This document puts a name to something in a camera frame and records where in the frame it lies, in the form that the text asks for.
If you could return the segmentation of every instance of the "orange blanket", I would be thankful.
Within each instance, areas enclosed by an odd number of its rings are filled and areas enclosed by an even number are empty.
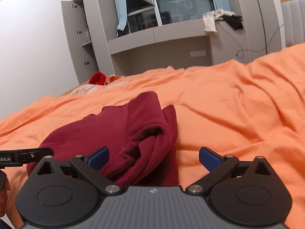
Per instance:
[[[88,95],[44,97],[0,122],[0,149],[36,148],[53,130],[103,106],[122,105],[153,90],[162,107],[174,104],[179,137],[179,179],[183,187],[207,170],[198,161],[201,146],[240,160],[265,156],[286,184],[293,207],[291,229],[305,225],[305,44],[249,65],[229,61],[211,67],[172,68],[123,77],[128,83]],[[25,167],[7,168],[11,181],[7,215],[22,222],[14,206],[26,180]]]

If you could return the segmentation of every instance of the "clothes pile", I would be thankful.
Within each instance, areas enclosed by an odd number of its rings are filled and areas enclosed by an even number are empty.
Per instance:
[[[216,11],[210,11],[203,15],[204,31],[206,33],[217,33],[215,21],[225,21],[234,30],[243,29],[242,16],[236,15],[234,12],[218,9]]]
[[[110,75],[108,77],[105,76],[104,73],[96,72],[92,75],[89,84],[95,85],[107,85],[109,83],[114,82],[115,80],[119,79],[120,76],[118,75]]]
[[[123,106],[104,107],[98,115],[60,127],[40,147],[52,148],[59,161],[88,156],[107,146],[109,161],[99,173],[122,189],[128,185],[176,186],[177,138],[174,106],[161,109],[157,94],[145,92]],[[27,165],[28,175],[36,165]]]

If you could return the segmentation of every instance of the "black cloth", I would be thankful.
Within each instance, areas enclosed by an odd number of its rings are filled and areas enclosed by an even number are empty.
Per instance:
[[[7,223],[0,219],[0,229],[12,229]]]
[[[238,29],[244,29],[244,26],[242,25],[242,16],[239,15],[233,15],[233,16],[228,16],[224,15],[222,16],[222,19],[229,24],[234,30]]]
[[[117,36],[118,36],[118,37],[124,36],[124,35],[126,35],[126,34],[129,34],[129,28],[128,28],[128,26],[126,26],[126,27],[124,28],[124,31],[122,31],[122,30],[117,30]]]

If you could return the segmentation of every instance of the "shelf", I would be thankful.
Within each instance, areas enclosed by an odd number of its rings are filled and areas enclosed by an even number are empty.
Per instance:
[[[202,19],[148,28],[118,37],[107,43],[110,55],[113,55],[149,44],[200,36],[205,36]]]
[[[84,46],[86,46],[86,45],[92,45],[91,40],[88,41],[88,42],[86,42],[85,44],[82,44],[81,46],[84,47]]]
[[[73,2],[83,7],[83,0],[73,0]]]

